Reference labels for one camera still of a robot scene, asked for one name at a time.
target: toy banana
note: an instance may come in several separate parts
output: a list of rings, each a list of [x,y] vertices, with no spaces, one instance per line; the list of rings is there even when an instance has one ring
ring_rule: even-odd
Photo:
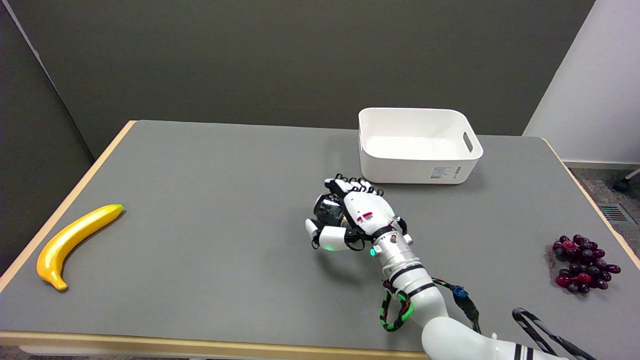
[[[62,280],[62,266],[71,250],[89,235],[114,221],[123,209],[123,205],[113,204],[93,210],[51,238],[38,256],[36,269],[40,278],[58,291],[67,289],[67,284]]]

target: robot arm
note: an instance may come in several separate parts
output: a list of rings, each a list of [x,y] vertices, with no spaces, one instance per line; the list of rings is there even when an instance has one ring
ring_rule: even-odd
[[[406,222],[396,216],[365,179],[347,179],[338,174],[324,185],[330,193],[316,200],[316,220],[305,227],[315,249],[363,250],[382,266],[391,288],[402,290],[413,304],[411,319],[422,328],[422,346],[432,360],[560,360],[551,354],[510,341],[487,338],[449,318],[444,298],[420,259],[410,248]]]

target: green cable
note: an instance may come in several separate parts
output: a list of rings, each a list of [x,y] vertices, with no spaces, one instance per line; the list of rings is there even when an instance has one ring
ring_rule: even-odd
[[[387,296],[382,301],[382,306],[380,307],[380,325],[382,325],[386,331],[393,332],[400,329],[400,327],[409,320],[413,313],[413,303],[404,291],[395,289],[388,281],[385,281],[383,285],[385,289],[387,289]],[[387,311],[389,309],[389,304],[391,303],[392,293],[395,292],[397,292],[396,296],[400,299],[401,307],[396,320],[392,323],[388,323]]]

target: table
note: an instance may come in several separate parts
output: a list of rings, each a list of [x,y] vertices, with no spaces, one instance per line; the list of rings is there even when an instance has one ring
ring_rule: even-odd
[[[314,251],[305,232],[324,178],[359,176],[357,136],[128,123],[0,279],[0,343],[55,354],[424,357],[418,326],[388,334],[379,325],[377,262]],[[461,185],[381,186],[416,255],[431,275],[465,286],[487,335],[534,347],[510,316],[524,307],[598,358],[633,358],[638,258],[544,140],[479,139],[484,156]],[[44,284],[35,273],[44,244],[109,203],[126,213],[69,257],[69,290]],[[622,267],[607,291],[583,297],[552,284],[544,248],[575,233]]]

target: bunch of grapes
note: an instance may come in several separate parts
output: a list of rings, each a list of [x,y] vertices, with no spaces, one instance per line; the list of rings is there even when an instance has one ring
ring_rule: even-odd
[[[558,261],[570,263],[568,269],[560,269],[556,284],[572,293],[587,294],[590,288],[606,290],[611,274],[620,273],[620,266],[604,261],[605,252],[597,243],[581,235],[574,235],[573,241],[562,235],[552,250]]]

